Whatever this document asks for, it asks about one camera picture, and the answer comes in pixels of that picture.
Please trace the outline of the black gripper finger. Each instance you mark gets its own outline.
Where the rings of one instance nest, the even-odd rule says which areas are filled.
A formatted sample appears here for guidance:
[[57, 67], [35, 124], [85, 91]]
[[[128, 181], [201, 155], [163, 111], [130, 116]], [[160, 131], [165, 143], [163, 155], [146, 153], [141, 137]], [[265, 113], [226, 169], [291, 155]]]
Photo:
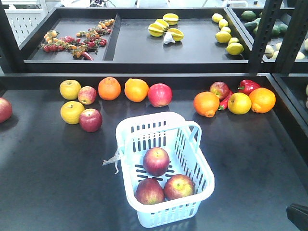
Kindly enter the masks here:
[[287, 218], [300, 230], [308, 231], [308, 207], [291, 204], [286, 209]]

